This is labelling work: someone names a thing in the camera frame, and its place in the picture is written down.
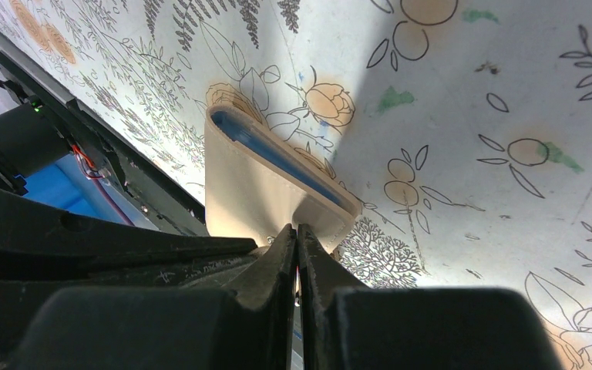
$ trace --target beige wallet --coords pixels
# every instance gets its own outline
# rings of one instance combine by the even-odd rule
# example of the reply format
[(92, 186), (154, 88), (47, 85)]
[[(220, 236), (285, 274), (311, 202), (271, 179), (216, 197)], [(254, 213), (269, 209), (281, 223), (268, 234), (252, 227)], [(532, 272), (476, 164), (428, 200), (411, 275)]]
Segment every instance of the beige wallet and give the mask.
[(360, 209), (347, 190), (251, 116), (222, 104), (207, 110), (205, 219), (210, 235), (251, 237), (266, 246), (285, 224), (309, 224), (332, 252)]

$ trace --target card inside wallet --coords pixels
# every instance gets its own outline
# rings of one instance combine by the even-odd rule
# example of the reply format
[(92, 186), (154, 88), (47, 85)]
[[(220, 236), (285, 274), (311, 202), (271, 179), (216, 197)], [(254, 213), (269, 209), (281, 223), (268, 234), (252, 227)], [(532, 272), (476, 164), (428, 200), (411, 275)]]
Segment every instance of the card inside wallet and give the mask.
[(347, 212), (352, 211), (352, 205), (348, 204), (341, 194), (320, 180), (320, 177), (325, 176), (323, 172), (319, 171), (320, 173), (312, 173), (312, 171), (306, 166), (303, 166), (301, 163), (294, 160), (294, 156), (300, 155), (296, 151), (292, 150), (292, 153), (287, 153), (284, 149), (275, 145), (273, 140), (267, 137), (267, 135), (257, 127), (253, 127), (253, 125), (249, 123), (241, 122), (227, 112), (215, 111), (210, 117), (214, 124), (217, 125), (217, 127), (228, 136), (231, 141), (239, 142), (244, 145), (269, 163), (290, 174), (296, 180), (310, 187), (323, 197), (328, 198), (341, 209)]

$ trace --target green paint stain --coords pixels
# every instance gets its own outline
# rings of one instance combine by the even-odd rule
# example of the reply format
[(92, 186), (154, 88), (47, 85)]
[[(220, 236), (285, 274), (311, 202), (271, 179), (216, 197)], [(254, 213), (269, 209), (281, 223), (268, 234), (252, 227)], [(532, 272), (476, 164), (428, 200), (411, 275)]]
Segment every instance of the green paint stain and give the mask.
[(575, 173), (584, 172), (584, 168), (577, 164), (577, 162), (573, 158), (564, 154), (562, 149), (560, 149), (557, 145), (551, 142), (546, 142), (543, 143), (543, 145), (539, 145), (539, 147), (536, 148), (536, 153), (540, 156), (545, 156), (546, 148), (548, 149), (548, 160), (550, 162), (561, 163), (564, 166), (572, 169)]
[(498, 21), (498, 17), (496, 17), (492, 12), (485, 10), (481, 12), (476, 9), (468, 8), (464, 12), (462, 12), (462, 20), (468, 23), (475, 23), (479, 19), (488, 19), (490, 21), (494, 21), (496, 24), (500, 24)]
[(409, 91), (403, 91), (401, 93), (397, 93), (394, 90), (393, 86), (390, 86), (385, 92), (382, 94), (380, 98), (380, 103), (378, 103), (378, 108), (376, 112), (379, 115), (384, 114), (386, 111), (390, 110), (391, 108), (400, 106), (402, 104), (412, 104), (414, 102), (414, 96)]

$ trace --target blue panel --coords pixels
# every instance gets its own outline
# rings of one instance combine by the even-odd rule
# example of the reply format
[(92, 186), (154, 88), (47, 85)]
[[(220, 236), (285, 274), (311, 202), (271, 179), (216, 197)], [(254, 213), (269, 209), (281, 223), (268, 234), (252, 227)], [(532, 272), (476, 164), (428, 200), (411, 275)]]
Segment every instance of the blue panel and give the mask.
[(51, 207), (68, 210), (74, 214), (82, 214), (107, 220), (96, 212), (83, 196), (81, 190), (55, 164), (26, 178), (24, 197)]

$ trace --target red wire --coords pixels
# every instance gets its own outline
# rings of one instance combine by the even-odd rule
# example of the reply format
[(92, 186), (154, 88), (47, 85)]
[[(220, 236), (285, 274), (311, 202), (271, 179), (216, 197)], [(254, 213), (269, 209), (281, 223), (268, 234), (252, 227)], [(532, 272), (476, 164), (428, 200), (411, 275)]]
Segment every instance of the red wire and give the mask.
[(85, 155), (82, 152), (82, 150), (80, 148), (78, 148), (78, 146), (76, 144), (72, 145), (72, 149), (73, 149), (74, 154), (80, 155), (87, 162), (87, 165), (89, 166), (89, 168), (91, 170), (96, 169), (96, 165), (94, 164), (94, 162), (87, 155)]
[[(82, 174), (90, 180), (102, 179), (103, 176), (90, 174), (96, 172), (96, 165), (94, 164), (94, 162), (88, 156), (86, 156), (82, 152), (82, 150), (78, 148), (76, 144), (71, 145), (71, 147), (74, 153), (74, 157), (76, 158), (76, 162), (78, 163), (78, 168), (80, 169), (80, 172), (82, 172)], [(87, 164), (89, 170), (86, 170), (84, 164)]]

